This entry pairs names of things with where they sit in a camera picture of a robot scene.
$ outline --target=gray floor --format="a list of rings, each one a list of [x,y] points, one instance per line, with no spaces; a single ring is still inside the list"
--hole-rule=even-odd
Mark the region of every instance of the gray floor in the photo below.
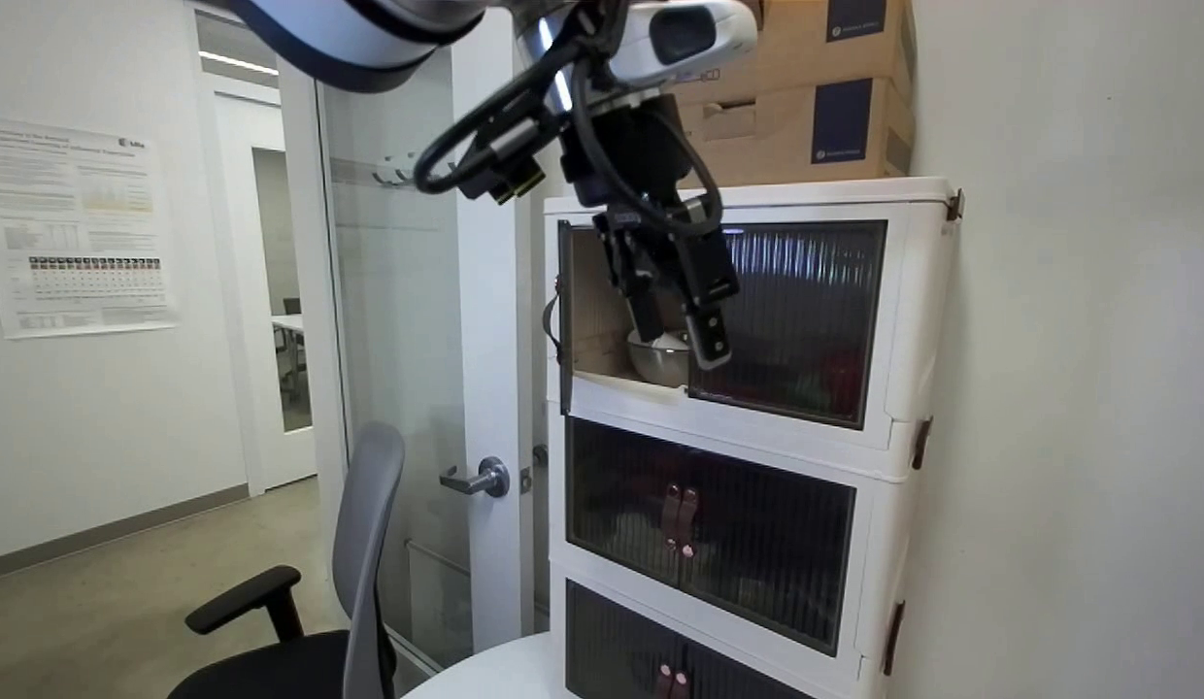
[[[269,644],[265,613],[215,637],[183,613],[271,564],[303,569],[307,627],[339,627],[319,486],[231,499],[0,573],[0,699],[163,699],[188,670]]]

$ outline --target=office chair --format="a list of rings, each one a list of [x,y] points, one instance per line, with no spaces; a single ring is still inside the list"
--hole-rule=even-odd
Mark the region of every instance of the office chair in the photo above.
[[[290,602],[298,569],[271,565],[188,613],[188,625],[205,637],[249,609],[269,609],[278,644],[202,666],[170,699],[391,699],[396,651],[382,625],[377,565],[400,470],[400,435],[382,424],[364,427],[334,536],[334,594],[355,627],[303,637]]]

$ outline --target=robotic arm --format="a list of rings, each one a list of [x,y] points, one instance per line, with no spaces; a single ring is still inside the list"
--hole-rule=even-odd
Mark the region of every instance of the robotic arm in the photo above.
[[[672,283],[695,362],[724,363],[730,338],[719,303],[739,291],[724,198],[666,88],[759,44],[743,0],[238,0],[271,50],[355,92],[405,85],[486,9],[515,15],[533,64],[425,149],[416,186],[510,202],[543,177],[536,152],[559,141],[580,202],[602,209],[594,226],[633,330],[644,340],[666,335],[651,286]],[[704,195],[685,202],[675,182],[691,171]]]

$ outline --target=white cabinet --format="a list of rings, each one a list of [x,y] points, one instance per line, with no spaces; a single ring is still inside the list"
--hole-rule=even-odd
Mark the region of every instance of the white cabinet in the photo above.
[[[685,388],[633,374],[585,222],[543,217],[559,686],[886,695],[956,198],[936,177],[725,189],[734,362]]]

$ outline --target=chair backrest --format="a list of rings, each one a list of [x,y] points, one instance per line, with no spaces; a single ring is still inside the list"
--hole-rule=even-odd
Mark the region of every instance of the chair backrest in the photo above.
[[[351,459],[334,530],[334,594],[355,622],[343,699],[391,699],[391,674],[383,659],[387,637],[377,609],[377,569],[400,473],[405,440],[387,424],[369,424]]]

